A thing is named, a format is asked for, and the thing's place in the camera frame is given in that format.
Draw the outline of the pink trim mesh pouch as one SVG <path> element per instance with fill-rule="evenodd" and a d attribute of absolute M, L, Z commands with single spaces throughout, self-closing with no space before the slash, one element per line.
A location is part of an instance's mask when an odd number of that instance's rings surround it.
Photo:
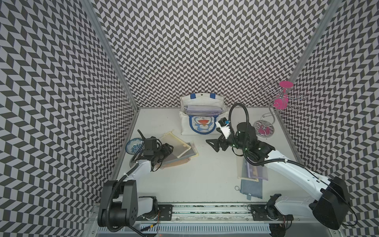
<path fill-rule="evenodd" d="M 188 163 L 189 161 L 190 161 L 190 158 L 178 160 L 178 161 L 175 161 L 175 162 L 172 162 L 172 163 L 169 163 L 169 164 L 162 165 L 161 169 L 175 167 L 175 166 L 181 166 L 181 165 L 184 165 L 184 164 Z"/>

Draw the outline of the white canvas bag blue handles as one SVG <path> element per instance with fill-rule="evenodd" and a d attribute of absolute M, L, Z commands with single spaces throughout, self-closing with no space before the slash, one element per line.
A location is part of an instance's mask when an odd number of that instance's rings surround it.
<path fill-rule="evenodd" d="M 229 115 L 223 96 L 214 93 L 192 93 L 180 98 L 182 135 L 216 133 L 216 122 Z"/>

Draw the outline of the small grey blue pouch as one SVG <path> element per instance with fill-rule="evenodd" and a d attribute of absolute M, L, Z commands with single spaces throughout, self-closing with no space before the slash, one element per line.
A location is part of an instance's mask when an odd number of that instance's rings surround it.
<path fill-rule="evenodd" d="M 263 198 L 263 181 L 259 179 L 257 182 L 252 180 L 241 180 L 240 186 L 235 186 L 235 190 L 246 195 L 248 200 L 251 198 Z"/>

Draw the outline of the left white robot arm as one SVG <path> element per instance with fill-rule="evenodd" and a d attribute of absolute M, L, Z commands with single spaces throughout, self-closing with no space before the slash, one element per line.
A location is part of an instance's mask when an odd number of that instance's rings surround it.
<path fill-rule="evenodd" d="M 141 135 L 142 145 L 131 159 L 133 166 L 120 179 L 109 180 L 104 184 L 97 223 L 112 233 L 128 227 L 143 237 L 147 228 L 137 230 L 134 227 L 137 218 L 144 214 L 159 217 L 160 212 L 155 196 L 138 197 L 137 180 L 155 172 L 154 167 L 172 154 L 174 147 L 154 136 L 146 138 L 140 130 L 137 131 Z"/>

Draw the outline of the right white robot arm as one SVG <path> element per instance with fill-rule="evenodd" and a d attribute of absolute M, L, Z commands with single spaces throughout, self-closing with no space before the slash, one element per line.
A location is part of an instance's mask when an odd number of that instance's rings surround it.
<path fill-rule="evenodd" d="M 241 156 L 251 166 L 267 167 L 274 170 L 302 188 L 309 196 L 303 198 L 286 198 L 274 194 L 265 205 L 266 215 L 270 220 L 278 220 L 288 215 L 315 218 L 323 226 L 338 230 L 346 226 L 345 218 L 354 212 L 351 206 L 347 185 L 339 177 L 329 178 L 293 161 L 273 146 L 257 138 L 255 129 L 249 121 L 249 113 L 242 103 L 235 103 L 232 108 L 240 106 L 245 113 L 245 122 L 239 123 L 237 130 L 232 126 L 231 117 L 215 120 L 215 126 L 221 136 L 206 142 L 216 152 L 228 147 L 242 151 Z"/>

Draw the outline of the blue white ceramic bowl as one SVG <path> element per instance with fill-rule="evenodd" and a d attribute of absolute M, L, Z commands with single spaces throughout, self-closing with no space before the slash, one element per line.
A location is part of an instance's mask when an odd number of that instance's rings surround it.
<path fill-rule="evenodd" d="M 126 143 L 125 152 L 128 153 L 128 154 L 130 154 L 130 155 L 134 155 L 134 154 L 136 154 L 140 150 L 140 148 L 143 145 L 143 143 L 144 143 L 144 141 L 141 138 L 130 139 Z"/>

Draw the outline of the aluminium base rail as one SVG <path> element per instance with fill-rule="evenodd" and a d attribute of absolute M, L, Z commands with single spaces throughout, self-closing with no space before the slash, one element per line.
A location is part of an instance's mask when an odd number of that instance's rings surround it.
<path fill-rule="evenodd" d="M 253 203 L 161 203 L 158 217 L 139 217 L 132 228 L 110 232 L 97 223 L 95 206 L 84 237 L 344 237 L 343 229 L 329 229 L 315 219 L 286 216 L 264 217 L 264 204 Z"/>

